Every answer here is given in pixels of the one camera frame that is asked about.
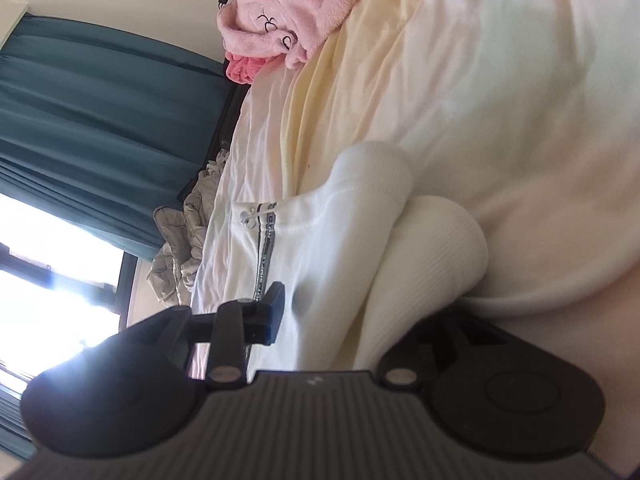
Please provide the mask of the teal curtain of window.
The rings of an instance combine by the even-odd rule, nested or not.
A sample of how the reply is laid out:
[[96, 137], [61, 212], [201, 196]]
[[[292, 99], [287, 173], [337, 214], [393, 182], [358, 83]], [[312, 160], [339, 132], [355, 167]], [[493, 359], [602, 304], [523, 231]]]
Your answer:
[[152, 259], [230, 89], [199, 54], [28, 14], [1, 50], [1, 192]]
[[0, 424], [1, 449], [20, 462], [28, 462], [36, 452], [21, 414], [21, 400], [28, 379], [11, 372], [1, 363]]

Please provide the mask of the teal curtain right of window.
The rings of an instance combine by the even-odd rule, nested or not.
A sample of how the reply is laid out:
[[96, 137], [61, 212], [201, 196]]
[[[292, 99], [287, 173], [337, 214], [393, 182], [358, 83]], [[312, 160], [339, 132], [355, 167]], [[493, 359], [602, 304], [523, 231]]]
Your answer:
[[1, 192], [152, 259], [230, 89], [199, 54], [28, 14], [1, 50]]

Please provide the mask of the dark framed window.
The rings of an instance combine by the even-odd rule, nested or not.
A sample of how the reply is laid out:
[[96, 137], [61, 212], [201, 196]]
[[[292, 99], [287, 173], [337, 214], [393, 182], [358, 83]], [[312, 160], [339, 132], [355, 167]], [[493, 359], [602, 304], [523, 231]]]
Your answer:
[[138, 259], [1, 197], [1, 368], [29, 380], [126, 326]]

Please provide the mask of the pink fluffy garment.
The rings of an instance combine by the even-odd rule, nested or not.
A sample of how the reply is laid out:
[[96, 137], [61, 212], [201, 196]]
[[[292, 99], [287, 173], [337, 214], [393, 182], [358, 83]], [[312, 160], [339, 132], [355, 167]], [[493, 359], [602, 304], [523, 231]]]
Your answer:
[[358, 0], [218, 0], [227, 77], [251, 84], [267, 64], [306, 64]]

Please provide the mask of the teal curtain left of window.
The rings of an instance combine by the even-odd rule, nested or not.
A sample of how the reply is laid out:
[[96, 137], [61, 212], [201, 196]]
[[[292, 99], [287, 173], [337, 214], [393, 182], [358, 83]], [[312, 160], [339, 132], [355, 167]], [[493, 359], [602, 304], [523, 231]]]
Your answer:
[[21, 414], [21, 400], [28, 379], [11, 372], [1, 363], [0, 424], [1, 449], [20, 462], [28, 462], [36, 452]]

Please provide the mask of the grey crumpled quilt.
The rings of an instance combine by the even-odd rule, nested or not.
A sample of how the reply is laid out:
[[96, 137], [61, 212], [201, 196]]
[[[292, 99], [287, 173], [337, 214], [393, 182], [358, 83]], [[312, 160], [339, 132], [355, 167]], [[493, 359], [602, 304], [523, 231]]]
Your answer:
[[229, 157], [221, 150], [198, 173], [179, 209], [158, 207], [153, 220], [164, 240], [151, 263], [146, 282], [166, 308], [188, 306], [213, 214], [218, 185]]

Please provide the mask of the cream white hooded sweatshirt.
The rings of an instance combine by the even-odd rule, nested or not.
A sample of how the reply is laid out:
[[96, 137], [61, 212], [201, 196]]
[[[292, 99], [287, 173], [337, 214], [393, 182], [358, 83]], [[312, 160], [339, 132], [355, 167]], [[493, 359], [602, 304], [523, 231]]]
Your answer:
[[219, 197], [192, 308], [285, 287], [277, 338], [250, 350], [258, 370], [370, 370], [410, 328], [484, 276], [487, 243], [460, 205], [413, 194], [409, 155], [364, 142], [324, 185], [278, 202]]

